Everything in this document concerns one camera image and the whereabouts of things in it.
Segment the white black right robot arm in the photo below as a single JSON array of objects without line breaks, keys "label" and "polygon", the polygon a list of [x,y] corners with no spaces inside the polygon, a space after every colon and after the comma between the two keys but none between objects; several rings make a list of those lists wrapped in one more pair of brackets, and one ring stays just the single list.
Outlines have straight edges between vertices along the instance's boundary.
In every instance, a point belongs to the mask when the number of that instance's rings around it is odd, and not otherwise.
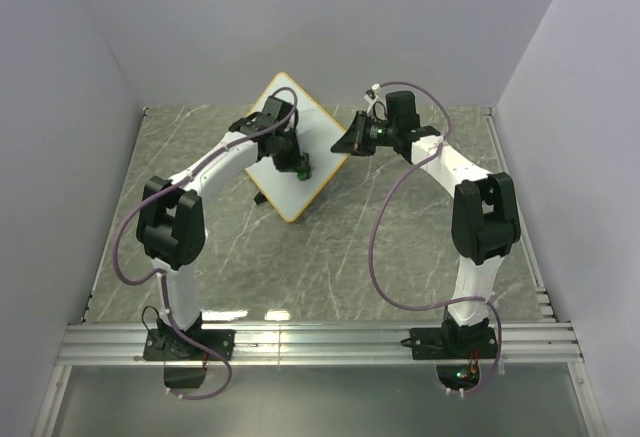
[{"label": "white black right robot arm", "polygon": [[394,149],[412,172],[425,171],[453,199],[451,238],[459,265],[453,296],[442,305],[446,328],[441,343],[448,354],[464,356],[488,325],[488,300],[497,273],[521,236],[513,180],[505,172],[491,173],[474,164],[416,117],[401,130],[395,119],[377,120],[358,111],[331,151],[369,157],[379,147]]}]

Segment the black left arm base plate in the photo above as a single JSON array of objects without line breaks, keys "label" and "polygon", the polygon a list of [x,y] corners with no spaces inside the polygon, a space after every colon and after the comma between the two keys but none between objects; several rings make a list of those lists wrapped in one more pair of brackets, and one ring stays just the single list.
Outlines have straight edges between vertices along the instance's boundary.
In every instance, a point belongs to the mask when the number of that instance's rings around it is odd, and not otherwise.
[{"label": "black left arm base plate", "polygon": [[[235,340],[235,331],[231,329],[200,330],[187,336],[206,346],[225,359],[230,360]],[[191,361],[202,360],[207,353],[192,343],[180,338],[173,329],[151,329],[146,337],[143,351],[145,361]]]}]

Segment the yellow framed whiteboard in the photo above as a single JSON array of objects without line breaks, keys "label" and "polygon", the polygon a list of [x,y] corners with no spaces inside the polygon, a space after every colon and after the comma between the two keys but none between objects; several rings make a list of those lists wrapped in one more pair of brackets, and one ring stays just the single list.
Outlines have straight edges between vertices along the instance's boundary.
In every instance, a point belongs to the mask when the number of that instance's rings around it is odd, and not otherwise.
[{"label": "yellow framed whiteboard", "polygon": [[285,72],[272,78],[251,111],[264,109],[268,97],[282,87],[292,91],[278,98],[296,102],[297,113],[269,146],[276,155],[262,158],[246,173],[262,194],[255,200],[268,201],[284,221],[292,223],[346,161],[344,154],[331,151],[345,129]]}]

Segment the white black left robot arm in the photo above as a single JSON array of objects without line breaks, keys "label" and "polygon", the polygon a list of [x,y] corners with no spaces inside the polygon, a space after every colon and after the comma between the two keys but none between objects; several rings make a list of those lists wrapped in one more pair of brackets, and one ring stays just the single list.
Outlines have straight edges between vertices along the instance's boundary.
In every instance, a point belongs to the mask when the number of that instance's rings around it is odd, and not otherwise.
[{"label": "white black left robot arm", "polygon": [[168,179],[153,177],[138,207],[136,239],[153,270],[141,279],[159,279],[160,321],[172,327],[166,345],[180,359],[196,356],[203,336],[193,289],[193,263],[206,243],[205,200],[252,165],[267,159],[277,175],[311,177],[310,159],[297,138],[299,112],[279,98],[234,122],[221,141],[194,164]]}]

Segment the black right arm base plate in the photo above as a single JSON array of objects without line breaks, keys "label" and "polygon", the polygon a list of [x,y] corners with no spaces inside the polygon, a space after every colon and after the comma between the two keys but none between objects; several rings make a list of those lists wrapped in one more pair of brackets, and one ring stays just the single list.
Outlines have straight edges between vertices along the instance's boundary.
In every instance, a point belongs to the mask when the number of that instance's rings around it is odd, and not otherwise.
[{"label": "black right arm base plate", "polygon": [[400,341],[411,350],[414,360],[492,359],[498,353],[498,341],[491,327],[412,328]]}]

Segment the green black whiteboard eraser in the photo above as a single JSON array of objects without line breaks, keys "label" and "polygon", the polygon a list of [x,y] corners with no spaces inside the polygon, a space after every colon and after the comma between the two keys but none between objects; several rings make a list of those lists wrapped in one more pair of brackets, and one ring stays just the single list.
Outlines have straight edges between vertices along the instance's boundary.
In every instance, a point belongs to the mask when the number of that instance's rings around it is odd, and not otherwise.
[{"label": "green black whiteboard eraser", "polygon": [[296,175],[300,181],[308,180],[311,177],[311,165],[309,160],[309,155],[307,153],[303,153],[299,162],[296,165]]}]

